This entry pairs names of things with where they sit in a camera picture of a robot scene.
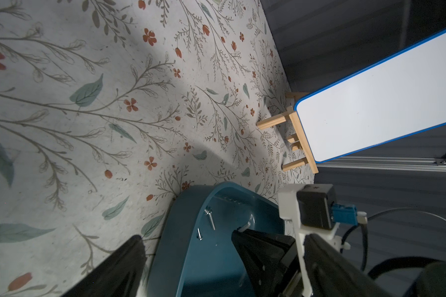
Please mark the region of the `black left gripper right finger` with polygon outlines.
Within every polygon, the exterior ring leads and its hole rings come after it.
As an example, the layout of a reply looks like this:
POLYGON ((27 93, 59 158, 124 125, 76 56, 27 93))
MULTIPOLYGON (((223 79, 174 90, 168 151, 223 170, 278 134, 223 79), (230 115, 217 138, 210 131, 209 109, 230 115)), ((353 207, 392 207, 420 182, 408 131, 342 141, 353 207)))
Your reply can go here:
POLYGON ((304 263, 315 297, 388 297, 317 234, 306 236, 304 263))

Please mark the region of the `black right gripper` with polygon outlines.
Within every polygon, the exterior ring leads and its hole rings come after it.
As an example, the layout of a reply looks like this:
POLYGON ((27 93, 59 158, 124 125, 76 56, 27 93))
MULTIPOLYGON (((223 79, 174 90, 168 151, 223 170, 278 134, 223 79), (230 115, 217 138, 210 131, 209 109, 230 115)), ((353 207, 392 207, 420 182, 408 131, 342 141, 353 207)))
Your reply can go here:
POLYGON ((287 235, 235 230, 231 240, 257 297, 301 297, 304 289, 296 240, 287 235))

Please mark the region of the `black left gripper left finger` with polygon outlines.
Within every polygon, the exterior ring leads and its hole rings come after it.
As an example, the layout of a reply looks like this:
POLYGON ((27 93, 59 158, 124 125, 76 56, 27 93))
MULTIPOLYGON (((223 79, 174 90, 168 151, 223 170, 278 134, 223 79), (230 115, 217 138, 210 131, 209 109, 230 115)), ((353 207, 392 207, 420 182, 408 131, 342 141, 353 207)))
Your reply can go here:
POLYGON ((146 260, 142 237, 134 235, 64 296, 135 297, 146 260))

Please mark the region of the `teal plastic tray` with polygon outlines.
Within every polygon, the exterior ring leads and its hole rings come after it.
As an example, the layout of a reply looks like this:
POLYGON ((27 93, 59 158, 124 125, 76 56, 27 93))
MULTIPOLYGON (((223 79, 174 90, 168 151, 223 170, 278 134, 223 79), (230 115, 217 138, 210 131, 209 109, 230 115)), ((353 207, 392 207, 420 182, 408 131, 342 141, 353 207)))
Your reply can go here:
POLYGON ((252 297, 254 290, 232 232, 284 233, 275 203, 232 182, 192 186, 173 203, 147 279, 149 297, 252 297), (214 231, 205 208, 211 208, 214 231), (200 229, 202 240, 197 238, 200 229))

